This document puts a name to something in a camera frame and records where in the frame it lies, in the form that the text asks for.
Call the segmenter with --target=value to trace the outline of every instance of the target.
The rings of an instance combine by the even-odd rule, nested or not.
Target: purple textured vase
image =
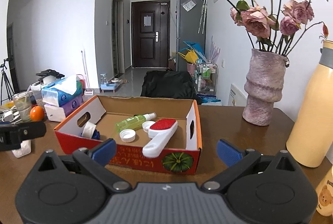
[[[252,49],[245,91],[249,94],[243,118],[258,126],[272,120],[274,103],[282,98],[287,58],[272,52]]]

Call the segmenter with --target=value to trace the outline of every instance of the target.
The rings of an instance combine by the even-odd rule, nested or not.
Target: green pumpkin picture
[[[186,153],[170,153],[162,160],[162,165],[166,170],[172,172],[185,172],[193,165],[193,157]]]

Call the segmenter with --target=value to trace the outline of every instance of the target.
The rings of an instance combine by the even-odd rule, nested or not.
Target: purple tissue package
[[[69,116],[75,109],[77,109],[82,104],[83,98],[82,95],[79,95],[71,101],[65,103],[61,107],[45,104],[44,108],[47,118],[50,121],[62,122],[67,116]]]

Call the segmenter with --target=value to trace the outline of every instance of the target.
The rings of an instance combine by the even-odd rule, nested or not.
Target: metal screw
[[[125,189],[128,189],[130,187],[130,185],[128,182],[119,181],[119,182],[115,182],[112,187],[116,190],[125,190]]]
[[[216,190],[219,189],[219,187],[220,184],[215,181],[209,181],[204,183],[204,188],[206,188],[207,190]]]

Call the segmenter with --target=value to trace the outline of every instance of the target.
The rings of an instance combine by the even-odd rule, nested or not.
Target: black cloth
[[[141,97],[192,99],[199,105],[202,103],[187,71],[148,71],[144,77]]]

